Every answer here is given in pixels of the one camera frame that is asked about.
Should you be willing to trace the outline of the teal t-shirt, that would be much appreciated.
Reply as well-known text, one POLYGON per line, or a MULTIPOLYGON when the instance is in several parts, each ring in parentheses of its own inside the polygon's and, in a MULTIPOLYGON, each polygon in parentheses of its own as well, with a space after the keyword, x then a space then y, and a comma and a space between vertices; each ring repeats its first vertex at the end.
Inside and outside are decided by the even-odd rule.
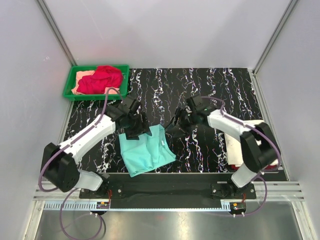
POLYGON ((120 134, 120 154, 130 177, 153 171, 176 160, 176 155, 170 150, 165 129, 162 125, 150 128, 151 135, 140 135, 137 140, 128 140, 120 134))

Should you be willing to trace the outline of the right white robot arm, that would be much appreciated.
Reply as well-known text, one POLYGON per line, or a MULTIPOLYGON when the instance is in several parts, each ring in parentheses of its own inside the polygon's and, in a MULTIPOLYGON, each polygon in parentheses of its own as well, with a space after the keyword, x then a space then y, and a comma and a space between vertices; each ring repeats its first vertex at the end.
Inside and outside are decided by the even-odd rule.
POLYGON ((267 166, 280 159, 279 147, 266 123, 250 125, 216 108, 191 110, 178 107, 165 129, 173 131, 174 138, 182 138, 191 134, 196 125, 217 129, 240 143, 243 163, 220 189, 212 191, 215 197, 241 198, 249 184, 260 177, 267 166))

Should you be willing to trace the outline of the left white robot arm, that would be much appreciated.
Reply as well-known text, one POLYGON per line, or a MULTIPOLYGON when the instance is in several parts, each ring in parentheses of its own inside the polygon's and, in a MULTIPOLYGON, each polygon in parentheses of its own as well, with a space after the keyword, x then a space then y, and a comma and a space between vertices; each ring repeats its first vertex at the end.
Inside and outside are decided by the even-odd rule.
POLYGON ((85 154, 105 137, 118 129, 125 130, 127 140, 138 140, 142 134, 151 134, 145 112, 135 114, 99 114, 88 126, 58 145, 49 143, 43 151, 38 187, 49 193, 63 193, 73 189, 90 191, 103 198, 108 193, 109 178, 101 173, 78 168, 85 154))

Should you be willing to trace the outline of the black marble pattern mat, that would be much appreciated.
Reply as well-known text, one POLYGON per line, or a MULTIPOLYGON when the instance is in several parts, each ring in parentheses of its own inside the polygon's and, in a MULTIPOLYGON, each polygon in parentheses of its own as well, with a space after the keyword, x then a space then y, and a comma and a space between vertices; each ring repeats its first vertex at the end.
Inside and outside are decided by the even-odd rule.
MULTIPOLYGON (((128 96, 142 103, 151 126, 164 127, 176 108, 193 95, 211 96, 225 101, 225 111, 243 121, 262 120, 255 89, 247 68, 131 68, 128 96)), ((101 113, 104 101, 74 101, 69 110, 61 140, 84 129, 101 113)), ((150 173, 228 173, 225 135, 216 129, 196 126, 185 138, 166 134, 176 160, 150 173)), ((120 155, 118 134, 96 144, 79 162, 83 170, 100 173, 127 173, 120 155)))

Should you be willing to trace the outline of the red t-shirt in bin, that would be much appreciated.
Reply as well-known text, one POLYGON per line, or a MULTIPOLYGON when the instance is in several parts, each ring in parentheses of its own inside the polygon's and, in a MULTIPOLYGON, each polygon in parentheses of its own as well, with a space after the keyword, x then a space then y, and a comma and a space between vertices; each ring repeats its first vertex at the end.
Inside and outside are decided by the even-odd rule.
POLYGON ((113 66, 98 66, 95 70, 78 71, 75 87, 71 90, 75 95, 117 94, 123 82, 122 72, 113 66))

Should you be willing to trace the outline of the folded white t-shirt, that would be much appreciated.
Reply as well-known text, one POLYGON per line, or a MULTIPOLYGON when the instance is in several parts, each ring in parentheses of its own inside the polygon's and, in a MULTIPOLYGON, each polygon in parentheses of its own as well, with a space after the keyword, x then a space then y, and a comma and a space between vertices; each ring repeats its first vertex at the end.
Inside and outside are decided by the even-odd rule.
MULTIPOLYGON (((246 124, 249 124, 250 126, 258 125, 260 123, 264 123, 263 120, 246 120, 244 121, 246 124)), ((244 126, 236 123, 236 126, 240 128, 240 130, 243 130, 244 126)), ((226 144, 226 153, 227 153, 227 164, 228 165, 242 165, 244 163, 243 161, 243 155, 242 155, 242 148, 240 139, 237 136, 236 138, 224 133, 224 139, 226 144)))

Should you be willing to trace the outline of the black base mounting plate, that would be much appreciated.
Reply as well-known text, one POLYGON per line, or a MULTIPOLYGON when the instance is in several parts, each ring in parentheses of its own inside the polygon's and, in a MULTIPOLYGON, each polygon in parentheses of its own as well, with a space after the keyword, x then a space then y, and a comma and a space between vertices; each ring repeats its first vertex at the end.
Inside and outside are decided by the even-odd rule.
POLYGON ((255 187, 248 183, 236 188, 230 173, 144 173, 130 177, 127 173, 111 173, 104 195, 81 190, 81 199, 124 199, 134 195, 202 196, 213 199, 254 200, 255 187))

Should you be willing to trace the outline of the folded red t-shirt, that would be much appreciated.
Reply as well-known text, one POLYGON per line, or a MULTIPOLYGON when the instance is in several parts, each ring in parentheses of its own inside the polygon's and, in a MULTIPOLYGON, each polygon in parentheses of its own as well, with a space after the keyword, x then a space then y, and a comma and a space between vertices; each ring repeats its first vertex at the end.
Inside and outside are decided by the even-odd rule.
MULTIPOLYGON (((240 165, 235 165, 235 164, 229 164, 227 166, 229 169, 236 171, 239 169, 240 165)), ((268 165, 267 167, 264 168, 265 171, 273 171, 274 169, 277 169, 278 165, 274 164, 274 165, 268 165)))

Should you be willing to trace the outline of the peach t-shirt in bin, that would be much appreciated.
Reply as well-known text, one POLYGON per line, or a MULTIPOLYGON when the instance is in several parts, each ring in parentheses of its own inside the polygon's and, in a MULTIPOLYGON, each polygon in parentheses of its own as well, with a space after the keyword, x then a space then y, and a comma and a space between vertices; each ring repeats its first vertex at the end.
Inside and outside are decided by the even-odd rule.
POLYGON ((119 87, 112 85, 112 75, 108 73, 98 73, 94 70, 78 71, 75 77, 75 87, 71 90, 74 95, 101 95, 105 94, 109 88, 109 94, 116 94, 119 87))

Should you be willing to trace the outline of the green plastic bin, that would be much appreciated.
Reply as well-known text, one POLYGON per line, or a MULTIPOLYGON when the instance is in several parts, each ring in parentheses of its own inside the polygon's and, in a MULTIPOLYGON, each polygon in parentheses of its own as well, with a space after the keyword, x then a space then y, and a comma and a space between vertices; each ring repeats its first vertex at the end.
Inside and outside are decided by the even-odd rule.
MULTIPOLYGON (((76 86, 76 75, 77 72, 83 71, 93 71, 97 68, 97 65, 75 65, 72 66, 69 70, 66 83, 63 90, 63 96, 68 99, 69 101, 98 101, 104 100, 104 94, 73 94, 72 89, 76 86)), ((120 100, 121 98, 125 98, 128 95, 128 88, 129 88, 129 75, 130 75, 130 66, 127 64, 116 64, 112 65, 119 69, 123 75, 123 81, 121 86, 119 87, 120 96, 118 94, 111 94, 108 95, 108 100, 120 100)))

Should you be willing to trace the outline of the aluminium frame rail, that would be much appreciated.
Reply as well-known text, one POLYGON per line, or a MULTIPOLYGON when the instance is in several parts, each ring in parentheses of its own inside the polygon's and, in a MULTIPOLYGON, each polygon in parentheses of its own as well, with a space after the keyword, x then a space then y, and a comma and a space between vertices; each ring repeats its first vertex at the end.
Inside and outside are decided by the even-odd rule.
MULTIPOLYGON (((259 201, 262 201, 265 196, 265 185, 262 181, 255 181, 254 193, 259 201)), ((289 201, 302 202, 305 200, 301 190, 301 186, 296 181, 267 181, 267 201, 289 201)), ((43 192, 37 187, 33 196, 33 201, 62 201, 67 192, 60 190, 52 192, 43 192)))

